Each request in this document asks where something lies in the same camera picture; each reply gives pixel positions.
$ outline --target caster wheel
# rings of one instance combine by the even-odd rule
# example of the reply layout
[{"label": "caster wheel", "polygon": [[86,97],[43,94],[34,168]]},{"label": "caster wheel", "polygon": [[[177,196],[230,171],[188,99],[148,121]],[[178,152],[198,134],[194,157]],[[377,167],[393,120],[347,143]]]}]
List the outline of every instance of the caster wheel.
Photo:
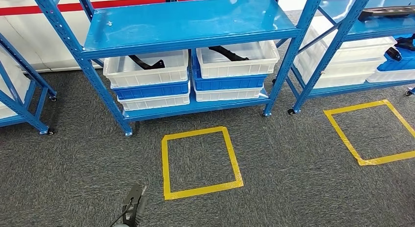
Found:
[{"label": "caster wheel", "polygon": [[296,112],[295,112],[293,109],[289,109],[289,110],[288,110],[288,114],[289,114],[289,115],[293,115],[293,114],[295,114],[295,113],[296,113]]},{"label": "caster wheel", "polygon": [[55,130],[53,130],[52,128],[49,128],[49,129],[47,130],[47,134],[48,134],[48,135],[53,135],[53,134],[55,134]]}]

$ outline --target gray carpet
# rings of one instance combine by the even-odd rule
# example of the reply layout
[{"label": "gray carpet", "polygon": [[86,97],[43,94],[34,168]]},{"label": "gray carpet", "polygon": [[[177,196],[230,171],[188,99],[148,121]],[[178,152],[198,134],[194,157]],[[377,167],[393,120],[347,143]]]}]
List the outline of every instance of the gray carpet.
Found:
[{"label": "gray carpet", "polygon": [[[415,127],[405,87],[312,99],[288,116],[294,97],[284,85],[268,118],[262,106],[189,114],[135,123],[125,137],[82,72],[42,76],[59,94],[42,113],[56,134],[0,128],[0,226],[105,227],[135,182],[148,186],[144,227],[415,226],[415,159],[359,166],[323,113],[388,99]],[[415,148],[383,106],[335,119],[364,159]],[[244,186],[165,201],[161,139],[215,126],[228,128]],[[220,134],[168,146],[172,191],[234,179]]]}]

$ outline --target white plastic bin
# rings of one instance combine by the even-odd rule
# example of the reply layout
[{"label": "white plastic bin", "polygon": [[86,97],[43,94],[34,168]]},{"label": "white plastic bin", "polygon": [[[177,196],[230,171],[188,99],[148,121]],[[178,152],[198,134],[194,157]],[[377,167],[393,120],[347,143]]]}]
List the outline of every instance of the white plastic bin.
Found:
[{"label": "white plastic bin", "polygon": [[[303,52],[301,52],[297,57],[295,58],[294,64],[297,66],[298,59],[301,60],[301,63],[303,65],[304,73],[301,73],[303,76],[311,76],[314,72],[314,70],[317,68],[317,65],[319,64],[322,56],[306,49]],[[331,61],[326,69],[324,70],[324,73],[327,77],[329,76],[338,76],[338,75],[359,75],[364,73],[370,73],[373,74],[377,67],[384,63],[386,61],[386,58],[382,55],[377,58],[364,58],[360,60],[345,60],[345,61]]]},{"label": "white plastic bin", "polygon": [[370,83],[375,82],[389,82],[389,81],[403,81],[415,79],[415,69],[379,71],[367,78]]},{"label": "white plastic bin", "polygon": [[[333,25],[331,22],[324,16],[314,17],[311,21],[310,27],[307,30],[307,33],[305,34],[301,47],[313,41],[313,39],[326,32],[332,26]],[[326,37],[310,46],[308,50],[318,54],[318,60],[320,60],[327,51],[328,46],[334,39],[336,33],[337,30],[334,30]],[[393,46],[395,43],[396,41],[393,37],[382,37],[344,42],[342,46],[340,46],[340,48],[336,51],[336,54],[331,61],[338,62],[359,60],[362,58],[379,58],[383,56],[386,50],[388,50],[388,48]]]},{"label": "white plastic bin", "polygon": [[[323,71],[314,88],[319,89],[362,84],[366,81],[366,78],[375,72],[377,68],[377,65],[374,65],[372,62],[383,62],[385,58],[382,58],[383,60],[371,61],[371,59],[369,59],[330,64],[330,68],[338,68],[339,71],[332,74],[328,74],[326,71]],[[296,67],[301,73],[304,83],[307,84],[314,69],[309,69],[307,62],[304,62],[302,58],[296,59]]]},{"label": "white plastic bin", "polygon": [[232,62],[222,54],[197,48],[196,54],[200,63],[202,78],[220,78],[253,74],[270,74],[279,60],[274,41],[261,41],[235,45],[224,45],[227,50],[248,57],[249,60]]},{"label": "white plastic bin", "polygon": [[103,72],[111,81],[112,88],[181,82],[187,80],[187,50],[147,53],[137,56],[149,65],[153,65],[162,59],[166,67],[144,70],[128,56],[105,58]]},{"label": "white plastic bin", "polygon": [[190,103],[190,81],[188,86],[189,91],[186,94],[144,97],[127,100],[118,99],[118,102],[122,104],[125,111],[136,111],[168,106],[186,105]]},{"label": "white plastic bin", "polygon": [[[17,93],[19,94],[20,99],[24,102],[26,97],[26,92],[29,89],[30,79],[26,78],[23,72],[13,64],[2,63],[4,69],[6,70],[11,82],[16,88]],[[9,88],[4,82],[2,76],[0,75],[0,91],[7,94],[10,98],[13,98]],[[8,108],[5,104],[0,102],[0,118],[7,118],[17,115],[14,111]]]},{"label": "white plastic bin", "polygon": [[196,101],[226,101],[258,98],[261,88],[196,91]]}]

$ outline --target black cable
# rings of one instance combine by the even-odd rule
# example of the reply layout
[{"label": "black cable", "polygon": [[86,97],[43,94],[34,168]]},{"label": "black cable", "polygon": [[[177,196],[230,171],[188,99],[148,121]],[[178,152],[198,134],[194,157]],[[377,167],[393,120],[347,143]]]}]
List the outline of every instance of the black cable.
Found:
[{"label": "black cable", "polygon": [[128,203],[128,206],[127,206],[127,208],[125,208],[125,211],[123,211],[123,213],[120,216],[118,216],[118,218],[112,224],[110,224],[109,227],[113,226],[125,213],[127,213],[128,209],[131,207],[132,203],[133,203],[133,198],[130,199],[130,203]]}]

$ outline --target black object in bin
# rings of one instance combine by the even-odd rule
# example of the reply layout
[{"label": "black object in bin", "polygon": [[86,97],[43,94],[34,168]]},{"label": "black object in bin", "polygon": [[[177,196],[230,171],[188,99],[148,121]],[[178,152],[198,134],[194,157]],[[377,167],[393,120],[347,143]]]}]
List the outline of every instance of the black object in bin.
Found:
[{"label": "black object in bin", "polygon": [[226,58],[228,58],[229,60],[233,62],[249,60],[249,58],[240,57],[222,46],[212,46],[212,47],[209,47],[209,49],[215,52],[219,52],[220,54],[224,55]]},{"label": "black object in bin", "polygon": [[400,47],[400,48],[404,48],[410,51],[415,51],[414,39],[415,39],[415,34],[413,34],[409,38],[399,37],[396,39],[398,43],[395,44],[395,47]]},{"label": "black object in bin", "polygon": [[159,60],[154,65],[150,66],[149,64],[143,62],[136,55],[129,55],[129,57],[131,58],[131,60],[133,60],[137,65],[139,65],[143,69],[160,69],[160,68],[165,68],[166,67],[164,65],[164,61],[163,60]]},{"label": "black object in bin", "polygon": [[400,61],[402,60],[402,56],[401,54],[398,52],[398,50],[394,49],[393,47],[390,47],[387,51],[386,54],[388,56],[390,56],[392,59],[394,59],[395,61]]},{"label": "black object in bin", "polygon": [[415,6],[393,6],[393,7],[378,7],[378,8],[365,8],[360,14],[358,20],[363,22],[370,17],[405,17],[410,14],[415,14]]}]

